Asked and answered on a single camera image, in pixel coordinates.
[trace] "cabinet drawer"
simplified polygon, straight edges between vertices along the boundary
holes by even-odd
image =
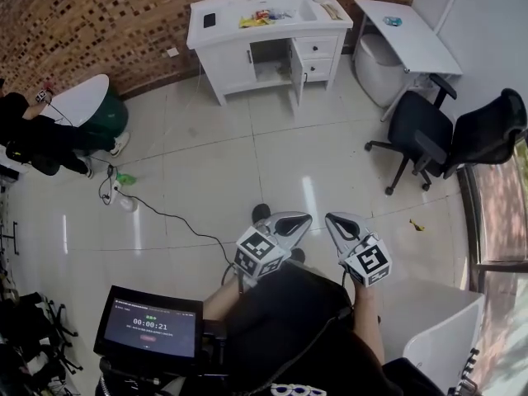
[[[306,36],[295,38],[303,60],[331,59],[336,51],[336,36]]]
[[[333,59],[303,60],[304,71],[308,74],[307,81],[326,81],[330,76]]]

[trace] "chair armrest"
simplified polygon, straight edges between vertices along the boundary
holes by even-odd
[[[429,75],[429,78],[440,87],[440,91],[438,92],[434,103],[436,108],[440,108],[447,94],[449,94],[449,96],[453,100],[456,100],[458,94],[456,93],[455,89],[449,83],[447,83],[444,78],[441,78],[436,73],[431,73]]]
[[[431,160],[436,161],[438,164],[444,164],[447,159],[446,152],[435,144],[434,141],[429,139],[420,130],[417,130],[414,133],[414,140],[417,143],[418,147],[422,150],[422,156],[414,165],[412,174],[417,175],[421,172]]]

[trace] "black smartphone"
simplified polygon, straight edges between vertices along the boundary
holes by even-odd
[[[216,25],[216,13],[210,13],[204,16],[204,28]]]

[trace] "green object on floor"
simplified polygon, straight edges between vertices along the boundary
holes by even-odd
[[[116,181],[118,181],[121,185],[134,185],[136,183],[136,178],[127,175],[126,173],[117,173],[117,177],[115,178]]]
[[[84,125],[80,126],[80,129],[92,134],[103,134],[115,138],[123,133],[128,120],[129,112],[125,103],[112,86],[109,86],[97,111]]]

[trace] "blue object on table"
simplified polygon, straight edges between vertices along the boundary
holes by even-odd
[[[389,26],[401,26],[402,25],[402,18],[401,17],[386,16],[386,17],[383,18],[383,22],[385,22]]]

